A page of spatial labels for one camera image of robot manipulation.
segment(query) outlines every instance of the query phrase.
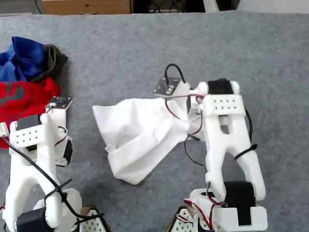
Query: white fabric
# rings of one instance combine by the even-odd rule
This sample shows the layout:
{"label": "white fabric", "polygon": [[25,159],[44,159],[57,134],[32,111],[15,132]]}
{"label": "white fabric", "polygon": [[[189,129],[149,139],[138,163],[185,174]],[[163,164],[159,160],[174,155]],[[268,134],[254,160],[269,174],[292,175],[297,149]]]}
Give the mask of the white fabric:
{"label": "white fabric", "polygon": [[[169,101],[170,109],[187,120],[186,109]],[[133,185],[187,137],[189,123],[174,117],[164,100],[129,99],[115,106],[93,106],[114,176]]]}

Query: red cloth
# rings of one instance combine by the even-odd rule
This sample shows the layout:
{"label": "red cloth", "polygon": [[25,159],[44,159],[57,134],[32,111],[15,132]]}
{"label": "red cloth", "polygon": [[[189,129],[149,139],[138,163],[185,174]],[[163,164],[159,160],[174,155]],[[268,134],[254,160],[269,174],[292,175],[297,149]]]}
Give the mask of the red cloth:
{"label": "red cloth", "polygon": [[[45,105],[60,94],[60,88],[50,77],[40,83],[0,82],[0,122],[5,122],[10,128],[10,123],[21,117],[43,114]],[[2,139],[0,147],[8,148]]]}

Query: white plastic part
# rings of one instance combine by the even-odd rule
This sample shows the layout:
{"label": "white plastic part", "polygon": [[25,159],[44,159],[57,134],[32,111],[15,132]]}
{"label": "white plastic part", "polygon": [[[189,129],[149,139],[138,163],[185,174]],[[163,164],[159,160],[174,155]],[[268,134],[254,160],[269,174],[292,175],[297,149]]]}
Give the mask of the white plastic part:
{"label": "white plastic part", "polygon": [[[190,84],[181,81],[175,89],[171,97],[188,95],[190,91]],[[173,99],[182,109],[187,109],[187,98],[174,98]]]}
{"label": "white plastic part", "polygon": [[0,138],[1,137],[8,137],[10,135],[8,127],[6,126],[5,122],[0,123]]}
{"label": "white plastic part", "polygon": [[[193,220],[190,212],[187,209],[181,209],[179,215],[188,220]],[[170,232],[193,232],[195,229],[194,223],[184,223],[178,219],[175,220],[174,225],[171,226]]]}
{"label": "white plastic part", "polygon": [[[195,189],[190,193],[190,199],[199,205],[209,218],[212,202],[207,196],[201,194],[206,191],[207,189]],[[212,218],[215,225],[215,232],[265,231],[268,227],[266,209],[259,205],[251,207],[252,224],[248,226],[239,226],[236,208],[222,208],[221,206],[215,206]]]}
{"label": "white plastic part", "polygon": [[242,97],[239,94],[210,94],[203,100],[203,115],[206,117],[225,115],[245,116],[246,112]]}
{"label": "white plastic part", "polygon": [[[96,210],[90,210],[88,216],[97,215]],[[107,232],[100,218],[89,220],[80,224],[80,232]]]}
{"label": "white plastic part", "polygon": [[[55,163],[55,142],[59,141],[58,128],[48,114],[41,115],[41,125],[16,131],[15,124],[10,125],[10,142],[18,147],[23,153],[36,161],[58,185]],[[36,152],[28,152],[27,146],[37,145]],[[37,169],[29,164],[21,155],[9,149],[11,155],[10,184],[6,191],[6,204],[3,211],[9,230],[15,232],[14,222],[23,213],[24,203],[31,188],[39,184],[45,194],[50,193],[55,187]],[[81,206],[77,191],[72,192],[73,206],[77,212]],[[70,217],[63,211],[63,204],[58,193],[54,193],[46,200],[46,221],[51,228],[61,228],[63,220],[70,223]]]}
{"label": "white plastic part", "polygon": [[[64,190],[64,192],[68,194],[67,200],[69,204],[72,206],[75,212],[79,213],[82,208],[82,198],[79,192],[73,188]],[[45,207],[44,199],[39,200],[34,206],[33,210],[43,207]],[[63,219],[61,220],[59,227],[55,228],[54,232],[69,232],[77,221],[76,217],[71,213],[71,211],[64,203],[62,203],[62,214]]]}
{"label": "white plastic part", "polygon": [[[203,129],[207,146],[206,182],[211,187],[219,201],[226,196],[222,176],[222,164],[228,152],[234,157],[251,146],[245,122],[245,110],[242,97],[239,94],[207,95],[202,102]],[[220,117],[227,117],[226,123],[229,134],[221,129]],[[266,190],[257,154],[254,150],[247,152],[237,159],[244,171],[246,180],[254,187],[258,201],[265,198]]]}
{"label": "white plastic part", "polygon": [[50,109],[48,114],[50,115],[50,117],[53,119],[53,121],[58,126],[62,126],[62,127],[66,127],[67,126],[67,110],[66,109],[52,108],[52,109]]}
{"label": "white plastic part", "polygon": [[240,86],[236,81],[230,81],[232,89],[233,89],[233,93],[234,94],[240,94]]}
{"label": "white plastic part", "polygon": [[216,0],[204,0],[204,7],[206,13],[214,13],[219,11]]}

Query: wooden drawer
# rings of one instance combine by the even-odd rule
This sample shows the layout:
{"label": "wooden drawer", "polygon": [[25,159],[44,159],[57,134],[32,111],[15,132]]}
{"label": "wooden drawer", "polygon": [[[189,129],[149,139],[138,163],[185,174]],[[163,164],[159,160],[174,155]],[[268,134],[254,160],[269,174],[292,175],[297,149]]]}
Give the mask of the wooden drawer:
{"label": "wooden drawer", "polygon": [[114,15],[131,13],[130,0],[42,0],[50,15]]}

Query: gray carpet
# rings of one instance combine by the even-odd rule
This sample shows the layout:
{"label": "gray carpet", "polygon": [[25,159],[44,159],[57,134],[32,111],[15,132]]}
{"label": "gray carpet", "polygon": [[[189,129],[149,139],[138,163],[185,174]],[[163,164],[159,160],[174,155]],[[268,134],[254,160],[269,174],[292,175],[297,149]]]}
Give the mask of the gray carpet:
{"label": "gray carpet", "polygon": [[[84,204],[105,212],[114,232],[162,232],[182,199],[205,187],[204,173],[179,144],[138,186],[117,180],[110,170],[92,105],[127,98],[154,98],[152,90],[170,62],[188,82],[236,80],[253,122],[253,141],[267,188],[269,232],[309,229],[309,15],[167,14],[0,18],[0,50],[14,35],[56,44],[70,62],[57,79],[74,97],[68,128],[74,139],[69,167]],[[190,141],[203,161],[205,144]],[[10,157],[0,153],[0,201],[9,179]],[[244,176],[231,156],[225,180]],[[26,208],[42,197],[31,192]]]}

